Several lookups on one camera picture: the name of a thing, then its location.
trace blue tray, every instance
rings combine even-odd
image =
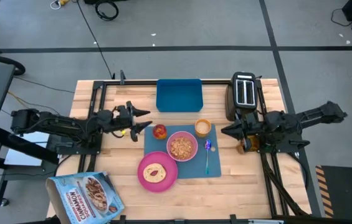
[[[160,79],[156,82],[160,112],[199,112],[203,107],[200,79]]]
[[[179,125],[179,126],[166,126],[168,136],[166,139],[157,140],[152,133],[153,127],[149,126],[144,129],[144,155],[150,152],[161,151],[168,153],[166,150],[166,143],[173,133],[178,131],[187,131],[195,136],[198,142],[198,151],[196,155],[187,162],[177,162],[178,176],[179,179],[188,178],[208,178],[208,177],[220,177],[220,156],[219,148],[217,146],[216,138],[216,127],[212,124],[211,132],[206,138],[198,138],[195,135],[195,125]],[[212,146],[216,148],[214,152],[209,150],[209,174],[206,174],[206,149],[205,141],[210,139]]]

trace gray floor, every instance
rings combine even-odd
[[[41,49],[95,47],[76,4],[49,8],[51,0],[0,2],[0,48]],[[349,27],[330,22],[331,11],[345,0],[266,0],[278,46],[352,46]],[[255,0],[129,0],[117,3],[119,17],[101,21],[93,7],[81,3],[102,47],[189,45],[269,46],[260,4]],[[335,19],[346,22],[339,12]],[[104,52],[112,72],[122,69],[127,78],[230,78],[235,71],[278,78],[271,51]],[[317,164],[352,167],[352,51],[280,52],[296,111],[332,100],[349,114],[336,125],[319,125],[303,132],[312,143],[306,148],[310,169]],[[3,54],[23,63],[23,78],[73,90],[77,80],[107,79],[99,53]],[[70,111],[72,95],[48,90],[21,80],[11,85],[19,97]],[[8,96],[3,109],[21,109]],[[0,114],[0,127],[11,120]],[[44,181],[10,182],[0,208],[0,223],[19,223],[45,217],[49,199]]]

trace wooden table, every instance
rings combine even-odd
[[[78,81],[70,116],[87,117],[92,85],[93,80]],[[268,111],[284,110],[277,80],[262,79],[262,86]],[[237,218],[271,217],[259,154],[239,154],[235,149],[238,141],[220,132],[221,128],[230,124],[224,106],[226,85],[204,85],[202,90],[204,106],[199,113],[160,113],[156,109],[154,85],[107,88],[104,109],[112,110],[114,106],[125,105],[130,100],[136,108],[151,111],[137,118],[137,122],[152,120],[153,125],[194,124],[197,119],[205,118],[216,125],[222,176],[179,179],[170,190],[160,194],[145,190],[136,176],[138,163],[143,158],[144,132],[138,136],[138,142],[131,141],[129,133],[122,139],[104,134],[95,170],[111,174],[111,180],[125,204],[122,214],[127,220],[229,219],[230,214],[236,214]],[[99,96],[100,93],[97,94],[96,107]],[[76,173],[79,157],[74,155],[65,161],[57,175]],[[286,190],[304,211],[310,213],[299,164],[286,154],[278,154],[278,161]],[[278,193],[274,192],[277,211],[281,214]],[[48,217],[54,214],[50,205]]]

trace cinnamon cereal box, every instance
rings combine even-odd
[[[61,223],[104,224],[125,208],[106,172],[50,177],[46,187]]]

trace orange cup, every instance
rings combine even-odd
[[[212,124],[206,119],[199,119],[195,122],[195,133],[200,138],[206,137],[212,129]]]

